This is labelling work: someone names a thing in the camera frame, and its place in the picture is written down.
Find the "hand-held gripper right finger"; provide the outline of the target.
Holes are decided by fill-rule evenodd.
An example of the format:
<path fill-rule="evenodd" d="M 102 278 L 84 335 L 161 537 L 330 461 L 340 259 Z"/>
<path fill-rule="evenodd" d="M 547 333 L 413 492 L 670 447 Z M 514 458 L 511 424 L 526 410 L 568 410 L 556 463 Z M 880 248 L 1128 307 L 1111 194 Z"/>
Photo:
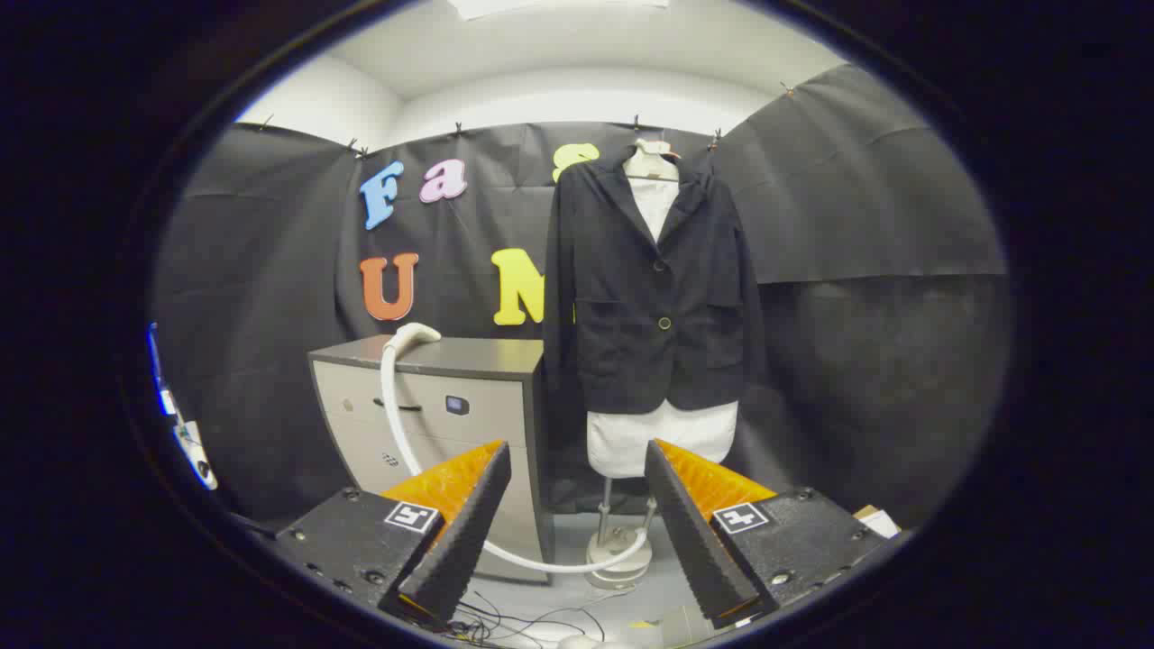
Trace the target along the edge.
<path fill-rule="evenodd" d="M 700 614 L 715 628 L 790 607 L 887 544 L 818 490 L 771 490 L 661 439 L 646 447 L 646 482 Z"/>

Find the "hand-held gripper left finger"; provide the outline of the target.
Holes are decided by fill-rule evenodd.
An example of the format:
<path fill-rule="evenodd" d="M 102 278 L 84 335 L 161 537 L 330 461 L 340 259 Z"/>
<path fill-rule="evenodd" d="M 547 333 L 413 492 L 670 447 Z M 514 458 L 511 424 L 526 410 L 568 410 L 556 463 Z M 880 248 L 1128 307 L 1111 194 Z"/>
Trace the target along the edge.
<path fill-rule="evenodd" d="M 275 554 L 355 607 L 445 629 L 511 480 L 484 443 L 382 493 L 342 488 L 275 535 Z"/>

